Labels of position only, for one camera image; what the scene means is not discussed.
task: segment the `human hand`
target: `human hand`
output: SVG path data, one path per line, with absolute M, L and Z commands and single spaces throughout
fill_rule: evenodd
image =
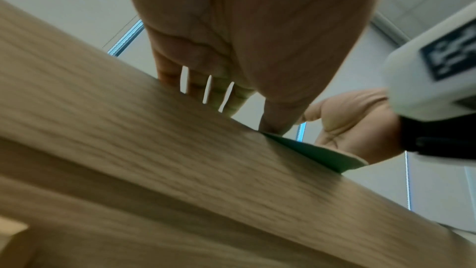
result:
M 159 80 L 231 116 L 255 91 L 260 130 L 282 134 L 326 87 L 367 25 L 376 0 L 133 0 Z
M 316 145 L 356 155 L 369 164 L 403 152 L 400 120 L 390 108 L 386 89 L 351 91 L 312 104 L 299 123 L 322 120 Z

